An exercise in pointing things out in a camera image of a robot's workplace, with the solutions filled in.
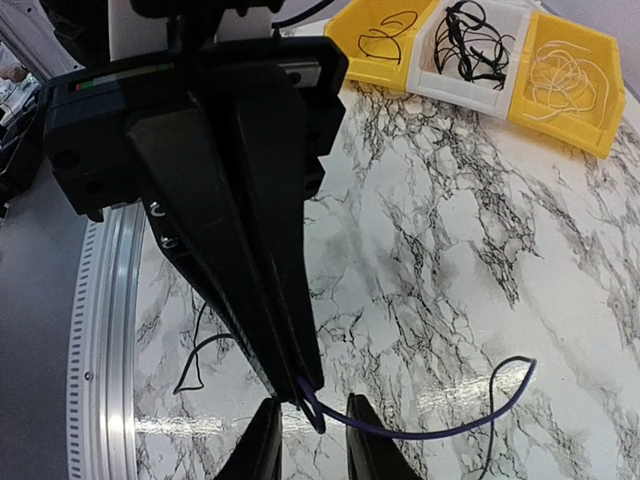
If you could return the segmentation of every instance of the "tangled cable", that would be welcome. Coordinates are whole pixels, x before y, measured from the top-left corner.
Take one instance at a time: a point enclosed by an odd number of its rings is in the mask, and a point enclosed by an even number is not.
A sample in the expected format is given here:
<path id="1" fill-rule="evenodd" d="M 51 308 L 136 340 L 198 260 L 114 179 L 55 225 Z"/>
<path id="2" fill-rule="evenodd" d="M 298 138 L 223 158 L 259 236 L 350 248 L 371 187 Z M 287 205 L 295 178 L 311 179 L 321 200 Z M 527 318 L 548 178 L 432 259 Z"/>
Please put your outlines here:
<path id="1" fill-rule="evenodd" d="M 377 58 L 380 60 L 392 60 L 400 65 L 400 63 L 402 62 L 402 47 L 400 46 L 396 38 L 407 32 L 411 27 L 415 25 L 417 21 L 418 12 L 415 12 L 413 10 L 406 10 L 403 12 L 394 13 L 393 15 L 389 15 L 388 17 L 385 17 L 380 21 L 380 27 L 385 27 L 387 28 L 387 30 L 399 28 L 399 30 L 394 33 L 389 33 L 382 30 L 381 28 L 370 28 L 368 30 L 370 34 L 362 34 L 358 37 L 358 48 L 367 57 Z M 373 40 L 375 42 L 377 42 L 378 40 L 389 40 L 393 43 L 393 45 L 395 45 L 398 54 L 396 56 L 385 56 L 371 53 L 370 46 L 366 46 L 366 48 L 365 46 L 363 46 L 363 40 Z"/>
<path id="2" fill-rule="evenodd" d="M 593 110 L 597 105 L 598 94 L 589 74 L 583 68 L 592 67 L 602 75 L 605 82 L 602 114 L 598 123 L 598 128 L 600 128 L 604 121 L 609 99 L 609 79 L 595 63 L 584 58 L 574 58 L 567 51 L 567 47 L 582 54 L 591 53 L 588 48 L 561 40 L 552 40 L 538 48 L 529 75 L 529 81 L 533 88 L 533 99 L 536 103 L 545 105 L 554 111 L 540 117 L 530 114 L 525 114 L 525 116 L 542 121 L 554 118 L 561 113 L 569 113 L 580 118 L 580 113 Z"/>
<path id="3" fill-rule="evenodd" d="M 471 4 L 478 8 L 480 17 L 463 10 Z M 442 74 L 447 62 L 458 59 L 458 74 L 467 82 L 488 80 L 497 82 L 494 89 L 502 90 L 507 79 L 505 69 L 509 65 L 509 50 L 504 40 L 513 35 L 501 34 L 487 22 L 487 14 L 482 5 L 473 0 L 460 0 L 446 8 L 445 18 L 436 29 L 433 59 L 438 73 Z M 480 44 L 493 44 L 493 57 L 485 53 Z"/>

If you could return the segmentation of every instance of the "white cable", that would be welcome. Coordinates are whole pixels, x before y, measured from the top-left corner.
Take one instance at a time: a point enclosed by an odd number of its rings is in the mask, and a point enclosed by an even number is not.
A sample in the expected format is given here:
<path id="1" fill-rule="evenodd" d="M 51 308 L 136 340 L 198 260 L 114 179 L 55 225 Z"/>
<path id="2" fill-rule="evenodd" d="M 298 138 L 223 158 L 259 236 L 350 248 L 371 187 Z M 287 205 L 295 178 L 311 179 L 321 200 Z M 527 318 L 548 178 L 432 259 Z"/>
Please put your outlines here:
<path id="1" fill-rule="evenodd" d="M 524 116 L 533 120 L 543 121 L 554 118 L 561 113 L 568 113 L 580 118 L 581 113 L 590 112 L 596 108 L 598 93 L 587 71 L 582 68 L 583 66 L 590 66 L 602 75 L 605 82 L 602 115 L 597 127 L 600 128 L 604 122 L 607 101 L 609 100 L 609 79 L 595 63 L 584 58 L 574 58 L 567 50 L 558 47 L 571 47 L 580 52 L 592 53 L 588 48 L 563 40 L 551 40 L 538 48 L 533 66 L 529 71 L 533 99 L 536 103 L 554 109 L 554 111 L 540 117 L 528 113 L 525 113 Z M 543 55 L 543 52 L 548 49 L 552 50 Z M 591 93 L 591 104 L 585 107 L 578 107 L 576 100 L 580 99 L 587 91 Z M 539 93 L 546 93 L 546 102 L 539 97 Z M 561 94 L 562 101 L 553 100 L 552 96 L 554 94 Z"/>

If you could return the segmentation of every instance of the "yellow storage bin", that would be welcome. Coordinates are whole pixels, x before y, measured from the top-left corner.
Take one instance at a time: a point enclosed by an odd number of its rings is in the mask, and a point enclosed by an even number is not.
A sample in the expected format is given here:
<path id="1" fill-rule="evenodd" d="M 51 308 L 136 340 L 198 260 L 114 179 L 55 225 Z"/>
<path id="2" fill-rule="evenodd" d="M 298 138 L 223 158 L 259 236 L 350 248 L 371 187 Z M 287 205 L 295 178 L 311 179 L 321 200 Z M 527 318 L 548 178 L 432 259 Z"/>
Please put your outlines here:
<path id="1" fill-rule="evenodd" d="M 624 105 L 615 38 L 533 12 L 509 120 L 606 158 Z"/>
<path id="2" fill-rule="evenodd" d="M 325 27 L 349 57 L 347 78 L 406 90 L 417 32 L 439 0 L 352 0 Z"/>

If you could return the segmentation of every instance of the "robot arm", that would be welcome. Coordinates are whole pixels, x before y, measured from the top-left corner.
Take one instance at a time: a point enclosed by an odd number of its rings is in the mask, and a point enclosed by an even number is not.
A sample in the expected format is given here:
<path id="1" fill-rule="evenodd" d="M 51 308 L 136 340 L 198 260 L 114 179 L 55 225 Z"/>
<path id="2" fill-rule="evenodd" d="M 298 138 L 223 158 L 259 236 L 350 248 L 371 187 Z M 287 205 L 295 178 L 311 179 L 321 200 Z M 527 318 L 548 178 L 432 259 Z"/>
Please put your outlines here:
<path id="1" fill-rule="evenodd" d="M 323 386 L 303 256 L 344 107 L 346 57 L 324 37 L 213 42 L 225 8 L 178 2 L 162 52 L 52 80 L 39 108 L 78 214 L 142 201 L 164 255 L 216 308 L 280 401 Z M 228 2 L 278 9 L 283 0 Z M 134 0 L 148 16 L 173 2 Z"/>

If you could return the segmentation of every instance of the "black cable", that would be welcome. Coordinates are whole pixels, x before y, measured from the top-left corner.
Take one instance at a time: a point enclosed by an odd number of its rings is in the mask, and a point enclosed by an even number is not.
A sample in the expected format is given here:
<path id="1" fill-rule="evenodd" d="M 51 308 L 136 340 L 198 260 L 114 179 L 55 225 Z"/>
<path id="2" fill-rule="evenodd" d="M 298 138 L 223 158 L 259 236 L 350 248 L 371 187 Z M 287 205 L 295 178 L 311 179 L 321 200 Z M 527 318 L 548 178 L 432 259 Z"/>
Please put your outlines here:
<path id="1" fill-rule="evenodd" d="M 196 320 L 196 329 L 195 329 L 195 332 L 193 334 L 193 350 L 189 354 L 189 358 L 187 360 L 187 363 L 184 366 L 184 369 L 182 370 L 182 375 L 180 376 L 180 380 L 178 381 L 178 385 L 176 385 L 176 388 L 173 389 L 173 394 L 174 395 L 177 395 L 180 392 L 202 390 L 204 388 L 204 383 L 202 382 L 202 376 L 200 375 L 200 358 L 198 356 L 198 352 L 200 350 L 202 350 L 202 348 L 204 348 L 205 346 L 209 345 L 211 342 L 214 342 L 216 340 L 222 340 L 222 339 L 225 339 L 225 338 L 233 339 L 233 335 L 231 335 L 230 333 L 219 333 L 217 335 L 212 335 L 211 337 L 207 338 L 206 340 L 204 340 L 200 344 L 196 343 L 196 341 L 198 339 L 198 332 L 200 330 L 200 321 L 202 320 L 202 316 L 204 314 L 204 310 L 205 310 L 206 307 L 207 307 L 207 304 L 205 302 L 202 305 L 202 307 L 200 308 L 200 311 L 198 312 L 198 318 Z M 187 378 L 187 373 L 189 372 L 189 368 L 191 367 L 191 362 L 193 361 L 194 358 L 196 360 L 196 372 L 197 372 L 197 376 L 198 376 L 198 383 L 200 385 L 198 385 L 196 387 L 183 387 L 182 384 L 184 383 L 185 379 Z"/>
<path id="2" fill-rule="evenodd" d="M 202 308 L 200 310 L 200 315 L 199 318 L 202 314 L 202 312 L 204 311 L 204 308 Z M 200 350 L 202 350 L 204 347 L 206 347 L 207 345 L 209 345 L 212 342 L 215 342 L 217 340 L 222 340 L 222 339 L 233 339 L 233 336 L 229 333 L 219 333 L 217 335 L 212 335 L 211 337 L 207 338 L 206 340 L 202 341 L 201 343 L 199 343 L 198 345 L 196 345 L 193 349 L 193 351 L 189 354 L 189 358 L 187 359 L 187 363 L 185 364 L 184 370 L 182 371 L 182 375 L 180 376 L 180 380 L 178 381 L 178 385 L 176 386 L 176 388 L 173 391 L 173 394 L 176 395 L 179 392 L 185 391 L 185 390 L 190 390 L 193 388 L 182 388 L 181 385 L 184 383 L 184 380 L 187 376 L 187 372 L 189 371 L 189 367 L 191 366 L 191 363 L 193 362 L 194 358 L 197 358 L 198 352 Z M 498 372 L 500 372 L 500 370 L 502 370 L 503 367 L 505 367 L 506 365 L 510 364 L 510 363 L 514 363 L 514 362 L 525 362 L 529 364 L 529 369 L 527 371 L 527 374 L 525 375 L 524 380 L 522 381 L 522 383 L 520 384 L 520 387 L 518 387 L 518 390 L 516 391 L 516 393 L 511 397 L 511 399 L 509 400 L 509 402 L 507 402 L 506 405 L 500 407 L 499 411 L 496 411 L 495 409 L 495 397 L 493 394 L 493 388 L 494 388 L 494 384 L 495 384 L 495 380 L 496 380 L 496 376 L 498 375 Z M 496 433 L 496 425 L 495 425 L 495 421 L 496 418 L 502 416 L 503 414 L 505 414 L 506 412 L 508 412 L 509 410 L 511 410 L 511 408 L 517 403 L 517 401 L 520 399 L 520 397 L 522 396 L 522 394 L 524 393 L 524 390 L 526 389 L 526 387 L 528 386 L 529 382 L 531 381 L 531 378 L 533 376 L 533 372 L 535 371 L 535 367 L 536 367 L 536 361 L 534 359 L 531 358 L 527 358 L 527 357 L 522 357 L 519 355 L 513 356 L 513 357 L 509 357 L 506 360 L 503 360 L 502 362 L 500 362 L 498 364 L 498 366 L 496 368 L 493 369 L 493 372 L 491 373 L 491 377 L 489 378 L 489 414 L 486 417 L 483 417 L 483 419 L 479 419 L 476 420 L 475 422 L 471 422 L 470 424 L 466 424 L 466 425 L 460 425 L 458 427 L 455 427 L 453 429 L 450 430 L 446 430 L 446 431 L 442 431 L 442 432 L 425 432 L 425 433 L 408 433 L 408 432 L 393 432 L 390 430 L 386 430 L 384 428 L 381 427 L 376 427 L 373 425 L 369 425 L 365 422 L 361 422 L 359 420 L 355 420 L 352 419 L 350 417 L 347 417 L 345 415 L 342 415 L 338 412 L 336 412 L 335 410 L 333 410 L 330 407 L 327 407 L 326 405 L 320 403 L 318 401 L 318 399 L 315 397 L 315 394 L 313 393 L 313 389 L 311 388 L 311 386 L 308 384 L 308 382 L 304 381 L 302 378 L 298 379 L 298 382 L 300 383 L 300 386 L 303 390 L 303 392 L 305 393 L 305 397 L 307 398 L 307 401 L 314 407 L 314 411 L 316 413 L 316 418 L 311 418 L 309 417 L 309 414 L 307 415 L 307 417 L 309 418 L 309 420 L 312 422 L 314 428 L 316 430 L 318 430 L 320 433 L 324 432 L 324 428 L 322 427 L 318 427 L 318 425 L 315 423 L 318 420 L 321 420 L 322 425 L 324 425 L 324 418 L 322 417 L 323 414 L 326 414 L 340 422 L 345 423 L 346 425 L 350 425 L 354 428 L 359 428 L 361 430 L 363 430 L 366 433 L 372 434 L 372 435 L 382 435 L 385 436 L 387 438 L 402 438 L 405 440 L 429 440 L 431 439 L 431 437 L 435 438 L 448 438 L 451 436 L 455 436 L 458 435 L 460 433 L 464 433 L 466 431 L 470 431 L 473 428 L 477 428 L 477 425 L 475 424 L 486 424 L 487 420 L 489 421 L 489 444 L 487 446 L 487 455 L 485 458 L 485 462 L 482 466 L 482 469 L 480 471 L 480 476 L 478 477 L 477 480 L 483 480 L 484 477 L 487 475 L 487 473 L 489 472 L 489 467 L 491 466 L 491 456 L 493 454 L 493 443 L 494 443 L 494 437 L 495 437 L 495 433 Z"/>
<path id="3" fill-rule="evenodd" d="M 480 11 L 480 16 L 463 10 L 467 4 L 474 5 Z M 501 34 L 493 25 L 487 22 L 487 15 L 479 3 L 474 0 L 460 0 L 451 7 L 447 7 L 445 18 L 436 29 L 434 63 L 438 73 L 442 74 L 445 65 L 453 57 L 458 59 L 458 74 L 467 82 L 477 80 L 493 80 L 497 82 L 494 89 L 504 88 L 506 73 L 509 65 L 509 51 L 504 45 L 504 39 L 515 38 L 510 34 Z M 442 46 L 448 40 L 450 46 Z M 479 50 L 472 43 L 492 42 L 493 58 Z M 489 68 L 488 73 L 476 73 L 481 66 Z"/>
<path id="4" fill-rule="evenodd" d="M 411 20 L 406 26 L 400 20 L 395 20 L 400 15 L 406 15 L 406 14 L 411 14 L 414 17 L 413 20 Z M 400 46 L 400 44 L 396 40 L 396 37 L 399 37 L 400 35 L 402 35 L 405 32 L 407 32 L 411 27 L 413 27 L 415 25 L 415 23 L 418 21 L 418 17 L 419 17 L 418 12 L 416 12 L 414 10 L 404 10 L 402 12 L 393 13 L 393 14 L 383 18 L 380 21 L 380 26 L 381 27 L 388 27 L 391 24 L 399 24 L 401 27 L 404 26 L 404 28 L 402 28 L 401 30 L 397 31 L 393 35 L 390 35 L 389 33 L 385 32 L 384 30 L 381 30 L 379 28 L 370 28 L 368 30 L 369 32 L 379 33 L 381 36 L 367 35 L 367 34 L 363 33 L 362 35 L 360 35 L 358 37 L 358 48 L 368 58 L 377 58 L 379 60 L 392 60 L 392 61 L 396 61 L 398 63 L 398 65 L 400 65 L 400 63 L 402 62 L 402 47 Z M 362 46 L 362 39 L 364 39 L 364 38 L 368 38 L 370 40 L 378 40 L 378 39 L 391 40 L 395 44 L 396 49 L 398 50 L 398 56 L 396 56 L 396 57 L 385 57 L 385 56 L 382 56 L 382 55 L 376 55 L 376 54 L 368 52 Z"/>
<path id="5" fill-rule="evenodd" d="M 195 329 L 195 332 L 193 333 L 193 342 L 192 342 L 194 349 L 198 346 L 197 340 L 198 340 L 198 332 L 200 331 L 200 321 L 202 320 L 202 315 L 204 314 L 205 308 L 207 308 L 207 302 L 204 302 L 202 304 L 202 307 L 200 307 L 200 311 L 198 312 L 198 318 L 196 319 L 196 329 Z M 197 391 L 197 390 L 202 390 L 204 388 L 204 383 L 202 383 L 202 376 L 200 374 L 200 356 L 197 354 L 196 354 L 196 372 L 198 376 L 198 383 L 200 385 L 198 385 L 197 387 L 183 387 L 183 388 L 180 388 L 178 392 Z"/>
<path id="6" fill-rule="evenodd" d="M 295 15 L 295 16 L 293 16 L 291 18 L 287 18 L 286 20 L 281 20 L 279 22 L 273 22 L 271 24 L 271 27 L 273 29 L 275 29 L 275 30 L 279 30 L 281 28 L 292 27 L 296 23 L 303 22 L 307 18 L 311 17 L 312 15 L 315 15 L 316 13 L 321 12 L 322 10 L 327 8 L 329 5 L 331 5 L 333 2 L 334 2 L 334 0 L 320 0 L 314 6 L 312 6 L 311 8 L 309 8 L 307 10 L 305 10 L 302 13 L 299 13 L 298 15 Z"/>

